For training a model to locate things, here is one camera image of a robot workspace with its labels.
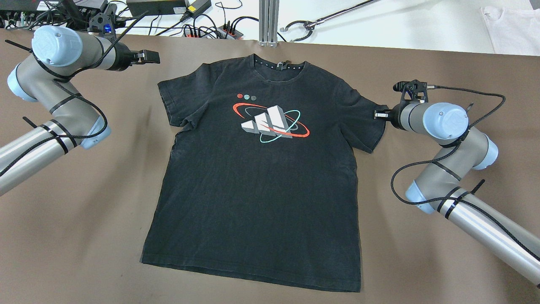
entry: white cloth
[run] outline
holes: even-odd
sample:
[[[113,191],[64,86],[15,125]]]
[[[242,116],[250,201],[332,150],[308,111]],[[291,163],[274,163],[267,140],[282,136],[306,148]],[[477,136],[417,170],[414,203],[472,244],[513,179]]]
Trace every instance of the white cloth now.
[[[497,54],[540,56],[540,9],[480,8]]]

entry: metal post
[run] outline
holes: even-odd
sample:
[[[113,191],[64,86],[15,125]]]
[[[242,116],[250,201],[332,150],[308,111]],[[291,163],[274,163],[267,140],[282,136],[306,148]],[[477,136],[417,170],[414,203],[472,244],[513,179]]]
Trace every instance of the metal post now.
[[[259,0],[259,45],[278,46],[279,0]]]

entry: white floor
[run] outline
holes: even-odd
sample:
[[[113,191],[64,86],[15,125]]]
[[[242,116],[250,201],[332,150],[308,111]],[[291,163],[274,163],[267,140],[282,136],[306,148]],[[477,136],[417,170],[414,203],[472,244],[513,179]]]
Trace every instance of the white floor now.
[[[224,22],[224,12],[215,6],[206,13],[217,26]],[[331,13],[346,9],[361,0],[294,0],[281,1],[278,28],[291,21],[314,21]],[[223,6],[235,7],[238,0],[223,0]],[[302,43],[359,45],[369,47],[444,50],[460,52],[494,53],[480,7],[497,6],[532,10],[529,0],[379,0],[364,8],[349,12],[317,25],[313,35]],[[240,9],[225,10],[227,21],[239,16],[259,17],[259,1],[244,0]],[[148,26],[154,16],[145,17],[138,25]],[[160,27],[169,27],[179,16],[168,15],[159,19]],[[199,17],[196,25],[210,26],[206,17]],[[242,20],[237,30],[244,39],[259,39],[256,21]],[[171,30],[165,35],[179,30]],[[147,35],[148,29],[132,29],[131,34]],[[288,32],[279,32],[286,40],[302,37],[306,31],[301,25]]]

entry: black t-shirt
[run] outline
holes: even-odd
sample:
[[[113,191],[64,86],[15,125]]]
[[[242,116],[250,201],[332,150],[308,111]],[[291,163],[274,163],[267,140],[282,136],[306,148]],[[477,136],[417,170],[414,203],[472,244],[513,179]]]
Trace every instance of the black t-shirt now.
[[[360,291],[356,160],[382,109],[308,62],[257,55],[158,84],[175,138],[142,263]]]

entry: shirt graphic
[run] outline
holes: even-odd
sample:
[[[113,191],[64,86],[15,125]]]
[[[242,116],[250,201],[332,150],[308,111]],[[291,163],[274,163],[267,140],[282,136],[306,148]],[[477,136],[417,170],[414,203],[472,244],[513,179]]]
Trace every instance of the shirt graphic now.
[[[261,143],[273,142],[279,138],[309,136],[309,129],[299,121],[301,113],[298,110],[283,112],[283,109],[279,105],[267,108],[262,105],[243,102],[235,104],[233,110],[242,118],[245,118],[244,115],[240,113],[242,110],[248,116],[253,117],[253,120],[243,122],[240,126],[246,132],[261,134],[259,137]],[[304,133],[296,132],[300,129],[299,125],[305,130]],[[274,138],[268,139],[264,137],[265,135]]]

